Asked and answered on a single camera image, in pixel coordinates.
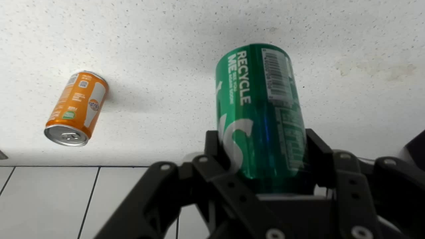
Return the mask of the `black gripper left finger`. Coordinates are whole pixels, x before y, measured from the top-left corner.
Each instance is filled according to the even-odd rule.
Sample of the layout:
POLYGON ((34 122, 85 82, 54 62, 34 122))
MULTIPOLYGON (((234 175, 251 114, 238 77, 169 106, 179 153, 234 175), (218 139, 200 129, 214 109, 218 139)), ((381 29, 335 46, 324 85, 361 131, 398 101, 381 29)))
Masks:
POLYGON ((259 198, 220 162, 218 131, 206 133, 204 151, 177 166, 151 164, 94 239, 165 239, 186 206, 195 204, 208 239, 270 239, 278 220, 259 198))

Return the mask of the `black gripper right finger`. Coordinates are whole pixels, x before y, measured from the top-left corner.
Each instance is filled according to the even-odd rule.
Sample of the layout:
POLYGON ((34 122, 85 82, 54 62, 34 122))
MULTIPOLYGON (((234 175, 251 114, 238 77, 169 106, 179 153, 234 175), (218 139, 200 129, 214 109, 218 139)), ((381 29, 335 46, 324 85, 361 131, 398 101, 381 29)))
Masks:
POLYGON ((425 239, 425 174, 396 156, 365 163, 307 129, 315 183, 333 191, 339 239, 425 239))

